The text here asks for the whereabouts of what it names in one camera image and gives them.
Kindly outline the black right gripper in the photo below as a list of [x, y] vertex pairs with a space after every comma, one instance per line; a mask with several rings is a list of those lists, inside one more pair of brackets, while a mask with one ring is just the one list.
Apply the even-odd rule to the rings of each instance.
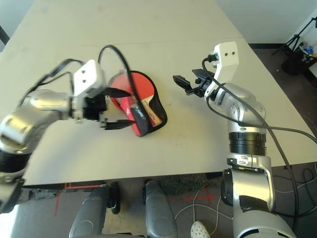
[[186, 95], [196, 95], [200, 98], [204, 97], [205, 91], [207, 88], [211, 85], [214, 73], [208, 71], [206, 73], [203, 69], [193, 69], [192, 72], [197, 77], [195, 79], [195, 83], [198, 85], [195, 88], [192, 88], [190, 85], [190, 82], [187, 81], [183, 76], [181, 75], [174, 75], [173, 80], [174, 82], [181, 88], [183, 88], [186, 92]]

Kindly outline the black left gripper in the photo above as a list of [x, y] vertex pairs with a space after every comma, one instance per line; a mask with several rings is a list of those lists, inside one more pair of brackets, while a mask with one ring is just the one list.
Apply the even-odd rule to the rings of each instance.
[[106, 97], [111, 98], [124, 98], [130, 97], [131, 94], [127, 91], [107, 87], [103, 94], [98, 94], [93, 98], [86, 97], [85, 105], [83, 108], [83, 117], [88, 120], [96, 120], [100, 123], [101, 128], [107, 130], [118, 130], [131, 126], [135, 123], [134, 120], [119, 119], [113, 122], [106, 122], [107, 119], [104, 117], [104, 112], [107, 110]]

